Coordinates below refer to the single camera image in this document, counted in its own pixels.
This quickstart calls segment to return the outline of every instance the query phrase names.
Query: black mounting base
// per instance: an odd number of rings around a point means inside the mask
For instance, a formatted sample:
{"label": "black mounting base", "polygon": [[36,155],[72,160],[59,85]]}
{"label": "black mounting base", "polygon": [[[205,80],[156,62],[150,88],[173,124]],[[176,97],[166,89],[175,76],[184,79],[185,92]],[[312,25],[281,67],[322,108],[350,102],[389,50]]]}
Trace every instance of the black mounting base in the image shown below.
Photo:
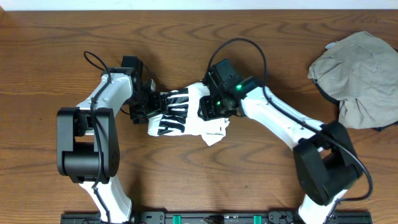
{"label": "black mounting base", "polygon": [[[139,222],[128,224],[304,224],[296,212],[268,213],[164,213],[143,212]],[[100,224],[100,214],[68,214],[61,224]],[[327,224],[372,224],[369,212],[335,212]]]}

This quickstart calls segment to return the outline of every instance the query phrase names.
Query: wooden table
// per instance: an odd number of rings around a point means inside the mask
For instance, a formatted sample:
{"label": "wooden table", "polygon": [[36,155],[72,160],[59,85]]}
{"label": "wooden table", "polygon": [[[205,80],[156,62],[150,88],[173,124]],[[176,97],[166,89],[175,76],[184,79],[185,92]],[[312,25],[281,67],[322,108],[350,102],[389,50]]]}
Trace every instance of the wooden table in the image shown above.
{"label": "wooden table", "polygon": [[[58,223],[64,212],[97,211],[56,166],[57,111],[83,101],[100,81],[84,50],[109,66],[138,55],[159,90],[170,91],[201,79],[221,43],[247,37],[267,55],[271,90],[329,122],[337,108],[307,79],[326,44],[366,30],[398,48],[397,11],[5,12],[0,18],[0,223]],[[230,45],[216,61],[224,57],[243,75],[261,78],[261,59],[248,44]],[[263,211],[302,203],[291,150],[253,120],[231,118],[227,136],[211,147],[199,136],[149,136],[146,125],[124,114],[116,122],[119,178],[138,209]],[[349,134],[375,187],[369,200],[338,208],[396,223],[398,126]],[[347,196],[367,187],[363,177]]]}

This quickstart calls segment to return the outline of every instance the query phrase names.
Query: gray fabric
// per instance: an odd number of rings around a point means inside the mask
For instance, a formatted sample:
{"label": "gray fabric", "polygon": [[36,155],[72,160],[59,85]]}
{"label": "gray fabric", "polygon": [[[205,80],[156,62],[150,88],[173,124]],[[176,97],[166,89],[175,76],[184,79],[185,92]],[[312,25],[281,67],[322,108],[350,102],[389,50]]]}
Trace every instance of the gray fabric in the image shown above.
{"label": "gray fabric", "polygon": [[398,121],[398,53],[380,38],[355,33],[312,63],[308,78],[340,101],[347,128],[378,128]]}

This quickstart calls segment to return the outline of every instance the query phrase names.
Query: black cylinder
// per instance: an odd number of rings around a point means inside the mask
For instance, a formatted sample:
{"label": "black cylinder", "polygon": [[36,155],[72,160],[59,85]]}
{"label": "black cylinder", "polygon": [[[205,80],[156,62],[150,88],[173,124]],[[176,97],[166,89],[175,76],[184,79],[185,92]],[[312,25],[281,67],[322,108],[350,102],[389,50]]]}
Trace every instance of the black cylinder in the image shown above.
{"label": "black cylinder", "polygon": [[65,171],[69,176],[96,177],[98,175],[98,153],[72,153],[65,155]]}

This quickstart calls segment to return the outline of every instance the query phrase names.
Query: black and white striped cloth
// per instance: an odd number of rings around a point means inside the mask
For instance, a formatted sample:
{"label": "black and white striped cloth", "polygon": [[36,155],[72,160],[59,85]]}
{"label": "black and white striped cloth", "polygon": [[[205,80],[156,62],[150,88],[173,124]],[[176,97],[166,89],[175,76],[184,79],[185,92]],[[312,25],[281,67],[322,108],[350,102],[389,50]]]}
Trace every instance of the black and white striped cloth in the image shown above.
{"label": "black and white striped cloth", "polygon": [[210,94],[207,86],[194,83],[182,90],[165,93],[169,114],[149,119],[148,134],[151,136],[201,135],[207,145],[220,141],[226,135],[228,118],[204,121],[198,116],[199,100]]}

